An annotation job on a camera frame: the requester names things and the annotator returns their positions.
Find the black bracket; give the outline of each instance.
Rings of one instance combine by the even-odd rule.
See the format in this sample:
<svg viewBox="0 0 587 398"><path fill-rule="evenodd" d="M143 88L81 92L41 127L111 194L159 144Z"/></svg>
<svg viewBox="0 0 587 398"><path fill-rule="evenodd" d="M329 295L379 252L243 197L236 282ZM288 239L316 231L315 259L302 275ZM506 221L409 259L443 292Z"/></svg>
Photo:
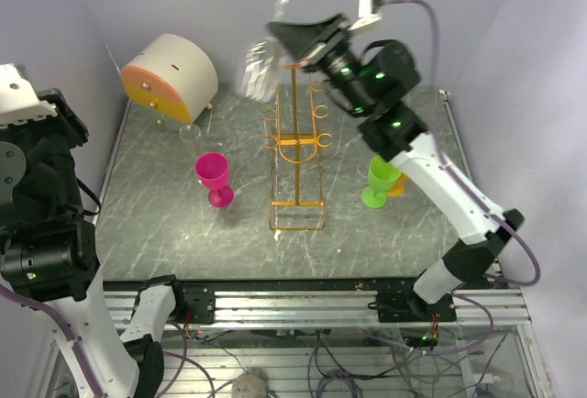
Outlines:
<svg viewBox="0 0 587 398"><path fill-rule="evenodd" d="M172 313L169 315L170 319L180 321L182 317L185 316L185 310L187 308L187 303L185 302L185 298L183 296L183 288L180 281L175 277L174 274L169 274L165 276L158 276L153 277L152 279L148 279L144 281L138 288L138 295L135 299L135 307L133 311L137 310L138 302L140 299L140 294L148 289L151 286L160 286L160 285L168 285L171 286L173 291L173 296L175 297L175 308L173 309Z"/></svg>
<svg viewBox="0 0 587 398"><path fill-rule="evenodd" d="M203 285L187 285L183 289L187 309L192 312L190 323L212 325L216 310L216 296Z"/></svg>
<svg viewBox="0 0 587 398"><path fill-rule="evenodd" d="M439 322L454 322L457 320L452 296L445 294L435 304L417 302L415 307L414 296L404 291L377 293L375 302L371 302L369 309L377 311L380 323L404 323L431 321L432 315L438 313Z"/></svg>

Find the green goblet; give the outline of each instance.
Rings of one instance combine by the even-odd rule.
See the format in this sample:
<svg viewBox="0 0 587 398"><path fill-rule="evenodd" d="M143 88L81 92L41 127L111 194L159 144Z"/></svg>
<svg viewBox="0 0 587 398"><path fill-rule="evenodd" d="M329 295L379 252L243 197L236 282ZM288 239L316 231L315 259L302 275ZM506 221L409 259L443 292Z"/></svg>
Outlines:
<svg viewBox="0 0 587 398"><path fill-rule="evenodd" d="M393 187L401 175L401 171L382 157L374 157L369 164L369 187L363 189L360 199L369 208L382 208L387 202L385 192Z"/></svg>

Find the gray tabletop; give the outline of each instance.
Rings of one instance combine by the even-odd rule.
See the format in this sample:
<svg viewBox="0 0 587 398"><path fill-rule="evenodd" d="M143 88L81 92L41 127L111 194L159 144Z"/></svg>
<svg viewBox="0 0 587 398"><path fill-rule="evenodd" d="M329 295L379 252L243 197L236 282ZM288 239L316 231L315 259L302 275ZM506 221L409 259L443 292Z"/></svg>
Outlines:
<svg viewBox="0 0 587 398"><path fill-rule="evenodd" d="M307 94L298 100L301 110L309 106ZM416 90L406 102L427 118L430 94ZM326 103L316 97L316 105ZM276 235L268 224L271 153L262 146L267 106L227 88L213 104L195 123L206 149L229 160L236 196L224 209L208 203L177 132L131 106L96 233L107 280L169 273L182 279L416 276L457 240L449 221L409 180L404 194L384 208L363 204L373 154L360 139L358 120L333 105L320 121L321 130L333 135L321 155L326 226ZM462 167L447 109L438 105L437 114L443 147ZM293 190L293 168L279 164L276 192L285 199ZM308 166L304 174L310 183L316 181L312 170L317 168Z"/></svg>

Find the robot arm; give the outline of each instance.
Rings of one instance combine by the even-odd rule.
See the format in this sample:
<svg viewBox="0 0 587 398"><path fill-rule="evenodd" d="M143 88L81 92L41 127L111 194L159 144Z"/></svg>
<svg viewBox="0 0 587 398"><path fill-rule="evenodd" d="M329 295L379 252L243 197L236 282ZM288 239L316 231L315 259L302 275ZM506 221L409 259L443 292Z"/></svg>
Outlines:
<svg viewBox="0 0 587 398"><path fill-rule="evenodd" d="M415 304L411 306L422 311L463 283L480 279L489 269L510 239L495 216L513 230L524 218L517 210L505 212L477 189L444 152L436 149L426 124L402 102L420 81L414 58L404 44L397 40L372 42L363 55L379 50L366 62L350 51L351 35L381 18L381 1L362 1L360 19L353 25L338 14L314 24L270 22L267 29L300 67L322 72L328 78L346 99L343 104L331 96L335 105L351 116L365 117L358 125L363 140L405 172L456 228L459 242L415 282ZM471 194L456 183L451 173L466 184ZM471 195L479 197L489 212L482 211Z"/></svg>
<svg viewBox="0 0 587 398"><path fill-rule="evenodd" d="M0 65L0 272L48 325L80 397L152 398L163 328L183 294L173 277L149 281L118 336L71 154L87 135L58 90L37 94L22 67Z"/></svg>

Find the wire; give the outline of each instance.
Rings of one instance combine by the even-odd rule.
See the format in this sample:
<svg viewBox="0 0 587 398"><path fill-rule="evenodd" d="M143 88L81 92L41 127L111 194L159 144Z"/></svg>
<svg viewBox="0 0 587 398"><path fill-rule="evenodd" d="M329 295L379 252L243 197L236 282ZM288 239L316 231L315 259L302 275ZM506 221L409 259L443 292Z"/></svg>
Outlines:
<svg viewBox="0 0 587 398"><path fill-rule="evenodd" d="M77 185L80 187L80 189L82 189L82 190L83 190L83 192L84 192L85 194L87 194L87 195L88 195L88 197L89 197L89 198L90 198L92 201L94 201L94 203L95 203L96 207L98 207L98 209L97 209L95 212L93 212L93 211L91 211L91 210L86 210L86 209L84 209L84 210L83 210L83 214L84 214L85 216L97 216L97 215L99 215L99 214L100 214L100 212L102 211L102 203L100 202L100 198L98 198L98 197L95 195L95 193L94 193L94 192L92 192L92 190L91 190L91 189L90 189L90 188L89 188L87 185L85 185L85 184L83 183L83 181L82 181L82 180L80 180L79 178L77 179Z"/></svg>
<svg viewBox="0 0 587 398"><path fill-rule="evenodd" d="M316 356L317 351L318 351L318 345L316 345L314 347L314 351L310 354L310 359L308 360L308 369L306 372L306 379L308 381L308 392L310 393L311 398L315 398L315 397L314 397L314 391L312 391L312 383L310 382L310 370L312 369L312 357Z"/></svg>
<svg viewBox="0 0 587 398"><path fill-rule="evenodd" d="M473 355L474 353L475 353L475 352L472 352L472 353L470 353L470 354L467 354L467 355L465 355L464 357L461 357L461 358L460 358L460 359L459 359L457 362L461 362L461 361L463 361L464 359L467 359L469 356ZM482 350L480 350L480 351L477 351L477 353L478 353L478 354L483 354L483 351L482 351ZM442 358L442 357L433 357L433 358L432 358L432 360L435 360L435 359L443 359L443 358ZM448 366L447 368L445 368L445 369L443 369L443 370L439 371L439 372L438 372L438 374L437 374L437 377L438 377L438 376L440 376L440 375L442 375L442 374L443 374L443 373L445 373L445 372L448 372L449 370L453 369L454 367L456 367L456 368L459 368L459 369L460 369L460 366L459 366L457 363L455 363L454 361L451 361L451 363L453 363L455 366ZM435 381L425 381L425 380L423 380L423 379L422 379L422 377L421 377L420 375L414 375L414 374L413 374L413 373L412 373L412 372L409 370L408 366L406 366L406 368L408 369L408 373L410 374L410 376L411 376L411 377L414 377L414 378L416 378L418 381L421 381L421 382L424 382L424 383L426 383L426 382L427 382L428 384L432 384L432 383L434 383L434 382L435 382Z"/></svg>
<svg viewBox="0 0 587 398"><path fill-rule="evenodd" d="M210 393L210 396L212 398L216 397L216 390L214 389L214 381L212 380L212 377L210 376L210 374L208 373L208 371L205 369L204 366L202 366L200 363L198 363L197 361L194 361L193 359L190 359L189 357L184 357L183 355L180 354L176 354L174 352L168 352L166 350L163 351L163 355L165 357L174 357L175 359L182 359L190 364L193 364L196 368L198 368L203 374L204 376L208 379L208 382L210 383L210 390L212 391L212 393Z"/></svg>
<svg viewBox="0 0 587 398"><path fill-rule="evenodd" d="M233 380L228 380L227 382L225 382L224 384L222 384L218 389L213 390L212 393L210 393L206 398L211 398L211 397L216 396L216 394L218 392L220 392L222 389L224 389L228 385L232 384L233 382L234 382Z"/></svg>
<svg viewBox="0 0 587 398"><path fill-rule="evenodd" d="M471 349L477 348L478 346L480 346L483 343L483 341L485 341L493 333L493 328L494 328L493 316L489 312L489 309L487 309L485 306L483 306L482 304L480 304L476 300L470 299L469 297L466 297L462 294L457 294L454 292L452 293L452 296L477 306L479 309L481 309L487 315L487 319L489 320L489 326L487 327L487 331L485 331L485 333L482 334L482 337L479 339L473 340L471 343L469 343L466 346L463 346L462 348L446 349L446 350L433 350L433 351L432 350L422 350L419 348L409 347L403 342L395 341L395 340L392 340L389 338L373 336L373 335L363 335L363 336L367 337L367 338L372 338L374 340L379 340L387 345L407 349L409 352L413 352L415 354L427 356L427 357L437 357L440 355L458 354L459 352L469 351Z"/></svg>
<svg viewBox="0 0 587 398"><path fill-rule="evenodd" d="M225 336L226 334L230 334L231 332L234 332L234 331L232 331L232 330L224 331L223 333L217 335L216 337L212 337L210 339L206 339L205 337L203 337L203 338L200 338L200 340L203 340L203 341L205 341L205 343L209 344L211 341L218 340L219 338Z"/></svg>
<svg viewBox="0 0 587 398"><path fill-rule="evenodd" d="M346 372L348 375L350 375L351 377L353 377L353 379L355 380L361 380L361 381L370 381L370 380L378 380L380 378L392 378L393 375L387 375L389 372L393 372L394 370L398 370L398 366L394 366L390 369L384 370L380 373L377 373L375 375L365 375L365 374L358 374L358 373L352 373L349 372L346 368L344 368L336 359L336 357L334 356L334 354L330 351L330 348L327 346L327 344L321 340L320 338L318 339L318 343L316 344L316 351L314 352L314 363L316 365L316 368L318 369L318 372L320 372L320 374L324 377L326 376L326 374L320 369L320 367L318 366L318 360L317 360L317 354L318 354L318 350L320 349L320 346L324 347L324 349L327 351L328 355L330 356L330 358L334 361L334 363L337 365L337 367Z"/></svg>
<svg viewBox="0 0 587 398"><path fill-rule="evenodd" d="M248 373L248 371L245 368L243 368L242 364L240 364L240 360L238 359L238 357L235 354L233 354L232 352L229 352L227 349L224 349L224 348L222 348L220 346L213 345L209 341L206 341L206 340L204 340L202 338L196 337L195 339L198 340L201 343L205 343L206 345L211 346L212 348L217 348L217 349L224 350L230 357L232 357L233 359L235 359L237 361L238 366L242 369L243 372Z"/></svg>
<svg viewBox="0 0 587 398"><path fill-rule="evenodd" d="M344 383L349 389L351 398L363 398L363 390L355 382L354 378L341 369L330 370L326 377L322 377L316 388L316 398L320 398L325 388L333 381Z"/></svg>
<svg viewBox="0 0 587 398"><path fill-rule="evenodd" d="M430 21L430 29L432 34L432 57L430 61L430 84L432 87L436 85L437 80L437 69L438 69L438 53L439 53L439 30L438 30L438 19L437 14L434 11L434 8L431 4L429 4L425 0L386 0L385 4L387 5L397 5L397 4L417 4L422 6L426 13L428 14L428 18ZM515 284L518 286L532 286L538 283L541 277L541 269L540 264L538 263L537 257L532 251L532 249L526 244L526 242L522 239L522 237L507 224L502 218L500 218L497 214L492 213L489 206L470 188L470 186L465 183L460 176L452 170L452 167L449 166L449 162L447 160L447 156L442 150L440 146L440 136L437 128L437 107L434 105L430 110L431 118L430 118L430 133L432 134L432 139L434 140L434 147L438 155L438 159L440 160L440 164L444 167L444 170L447 171L449 176L452 180L465 192L470 199L477 205L481 210L490 217L497 225L503 228L508 235L515 239L515 241L520 244L520 247L524 250L530 261L532 262L532 266L534 267L534 277L530 281L515 281L513 279L507 279L503 276L494 276L492 274L485 274L485 277L488 279L492 279L498 282L506 282Z"/></svg>
<svg viewBox="0 0 587 398"><path fill-rule="evenodd" d="M402 361L403 361L403 362L405 362L405 355L403 355L403 356L402 356ZM422 383L424 383L424 384L430 384L430 385L437 383L437 382L438 382L438 376L440 375L440 372L439 372L439 373L438 373L436 376L434 376L434 377L432 378L432 381L429 381L429 380L425 380L425 379L424 379L424 378L423 378L423 377L420 375L420 371L419 371L419 370L418 370L418 373L413 373L413 372L410 370L410 367L409 367L408 365L405 365L405 370L407 371L407 374L410 376L410 378L415 378L415 379L417 379L419 382L422 382Z"/></svg>
<svg viewBox="0 0 587 398"><path fill-rule="evenodd" d="M65 320L65 318L63 318L63 315L61 315L59 311L48 306L47 304L17 294L14 291L9 290L2 284L0 284L0 296L4 297L6 300L10 302L27 306L33 310L39 310L42 313L48 315L55 322L57 327L61 330L61 332L65 336L65 340L70 342L70 344L72 345L73 355L75 356L75 359L80 365L82 375L84 376L85 381L88 383L88 386L92 390L94 396L98 398L104 396L102 386L100 385L100 382L98 381L94 369L92 368L90 361L85 355L85 352L83 352L82 347L80 346L80 342L78 341L72 329L67 324L67 321Z"/></svg>
<svg viewBox="0 0 587 398"><path fill-rule="evenodd" d="M477 351L479 353L479 355L483 355L483 351L479 350ZM459 363L461 361L463 361L464 359L466 359L467 357L469 357L470 354L465 355L463 358L458 359L457 361L453 361L452 359L447 359L446 357L435 357L435 359L442 359L443 361L446 361L448 364L450 364L450 366L447 368L447 370L451 369L451 368L455 368L455 369L459 369L460 370L460 366Z"/></svg>
<svg viewBox="0 0 587 398"><path fill-rule="evenodd" d="M156 398L161 398L175 384L175 382L179 378L180 374L182 373L183 365L185 364L185 361L187 359L187 337L185 336L185 333L183 332L183 329L182 329L181 326L179 326L175 322L171 322L171 325L173 325L175 328L177 328L177 330L180 331L180 335L182 336L182 341L183 341L183 358L180 361L180 365L177 368L177 371L173 374L172 378L169 380L169 382L167 383L167 385L163 388L163 390L161 392L159 392L159 393L157 393L157 395L155 395Z"/></svg>
<svg viewBox="0 0 587 398"><path fill-rule="evenodd" d="M440 381L440 375L441 375L440 374L440 367L438 366L438 362L437 362L437 358L433 357L432 362L434 363L434 366L437 368L437 377L434 381L432 381L432 392L431 392L430 398L434 398L434 388L436 387L437 382Z"/></svg>
<svg viewBox="0 0 587 398"><path fill-rule="evenodd" d="M395 364L395 366L400 366L400 362L396 358L397 355L395 354L395 348L391 348L391 351L392 351L393 363ZM414 390L414 386L412 385L412 382L406 377L404 372L400 368L398 368L397 371L400 374L400 376L402 377L402 380L404 380L405 385L410 390L410 392L416 394L417 392Z"/></svg>
<svg viewBox="0 0 587 398"><path fill-rule="evenodd" d="M483 381L483 378L485 378L485 374L487 373L487 370L489 369L489 366L492 364L493 357L495 357L495 354L497 354L497 351L503 345L503 343L505 342L505 339L507 338L508 335L509 334L505 334L502 337L502 339L499 340L499 343L497 343L497 345L495 346L495 349L493 350L492 355L489 357L489 359L487 360L487 363L485 364L485 367L483 368L483 372L481 374L481 377L479 377L479 380L475 384L472 384L471 386L463 387L462 389L454 392L453 394L447 396L447 398L451 398L452 396L458 395L461 392L465 392L466 390L470 389L471 387L474 387L475 388L475 390L473 391L473 395L471 396L471 398L474 398L475 394L477 394L477 387L481 384L481 382Z"/></svg>

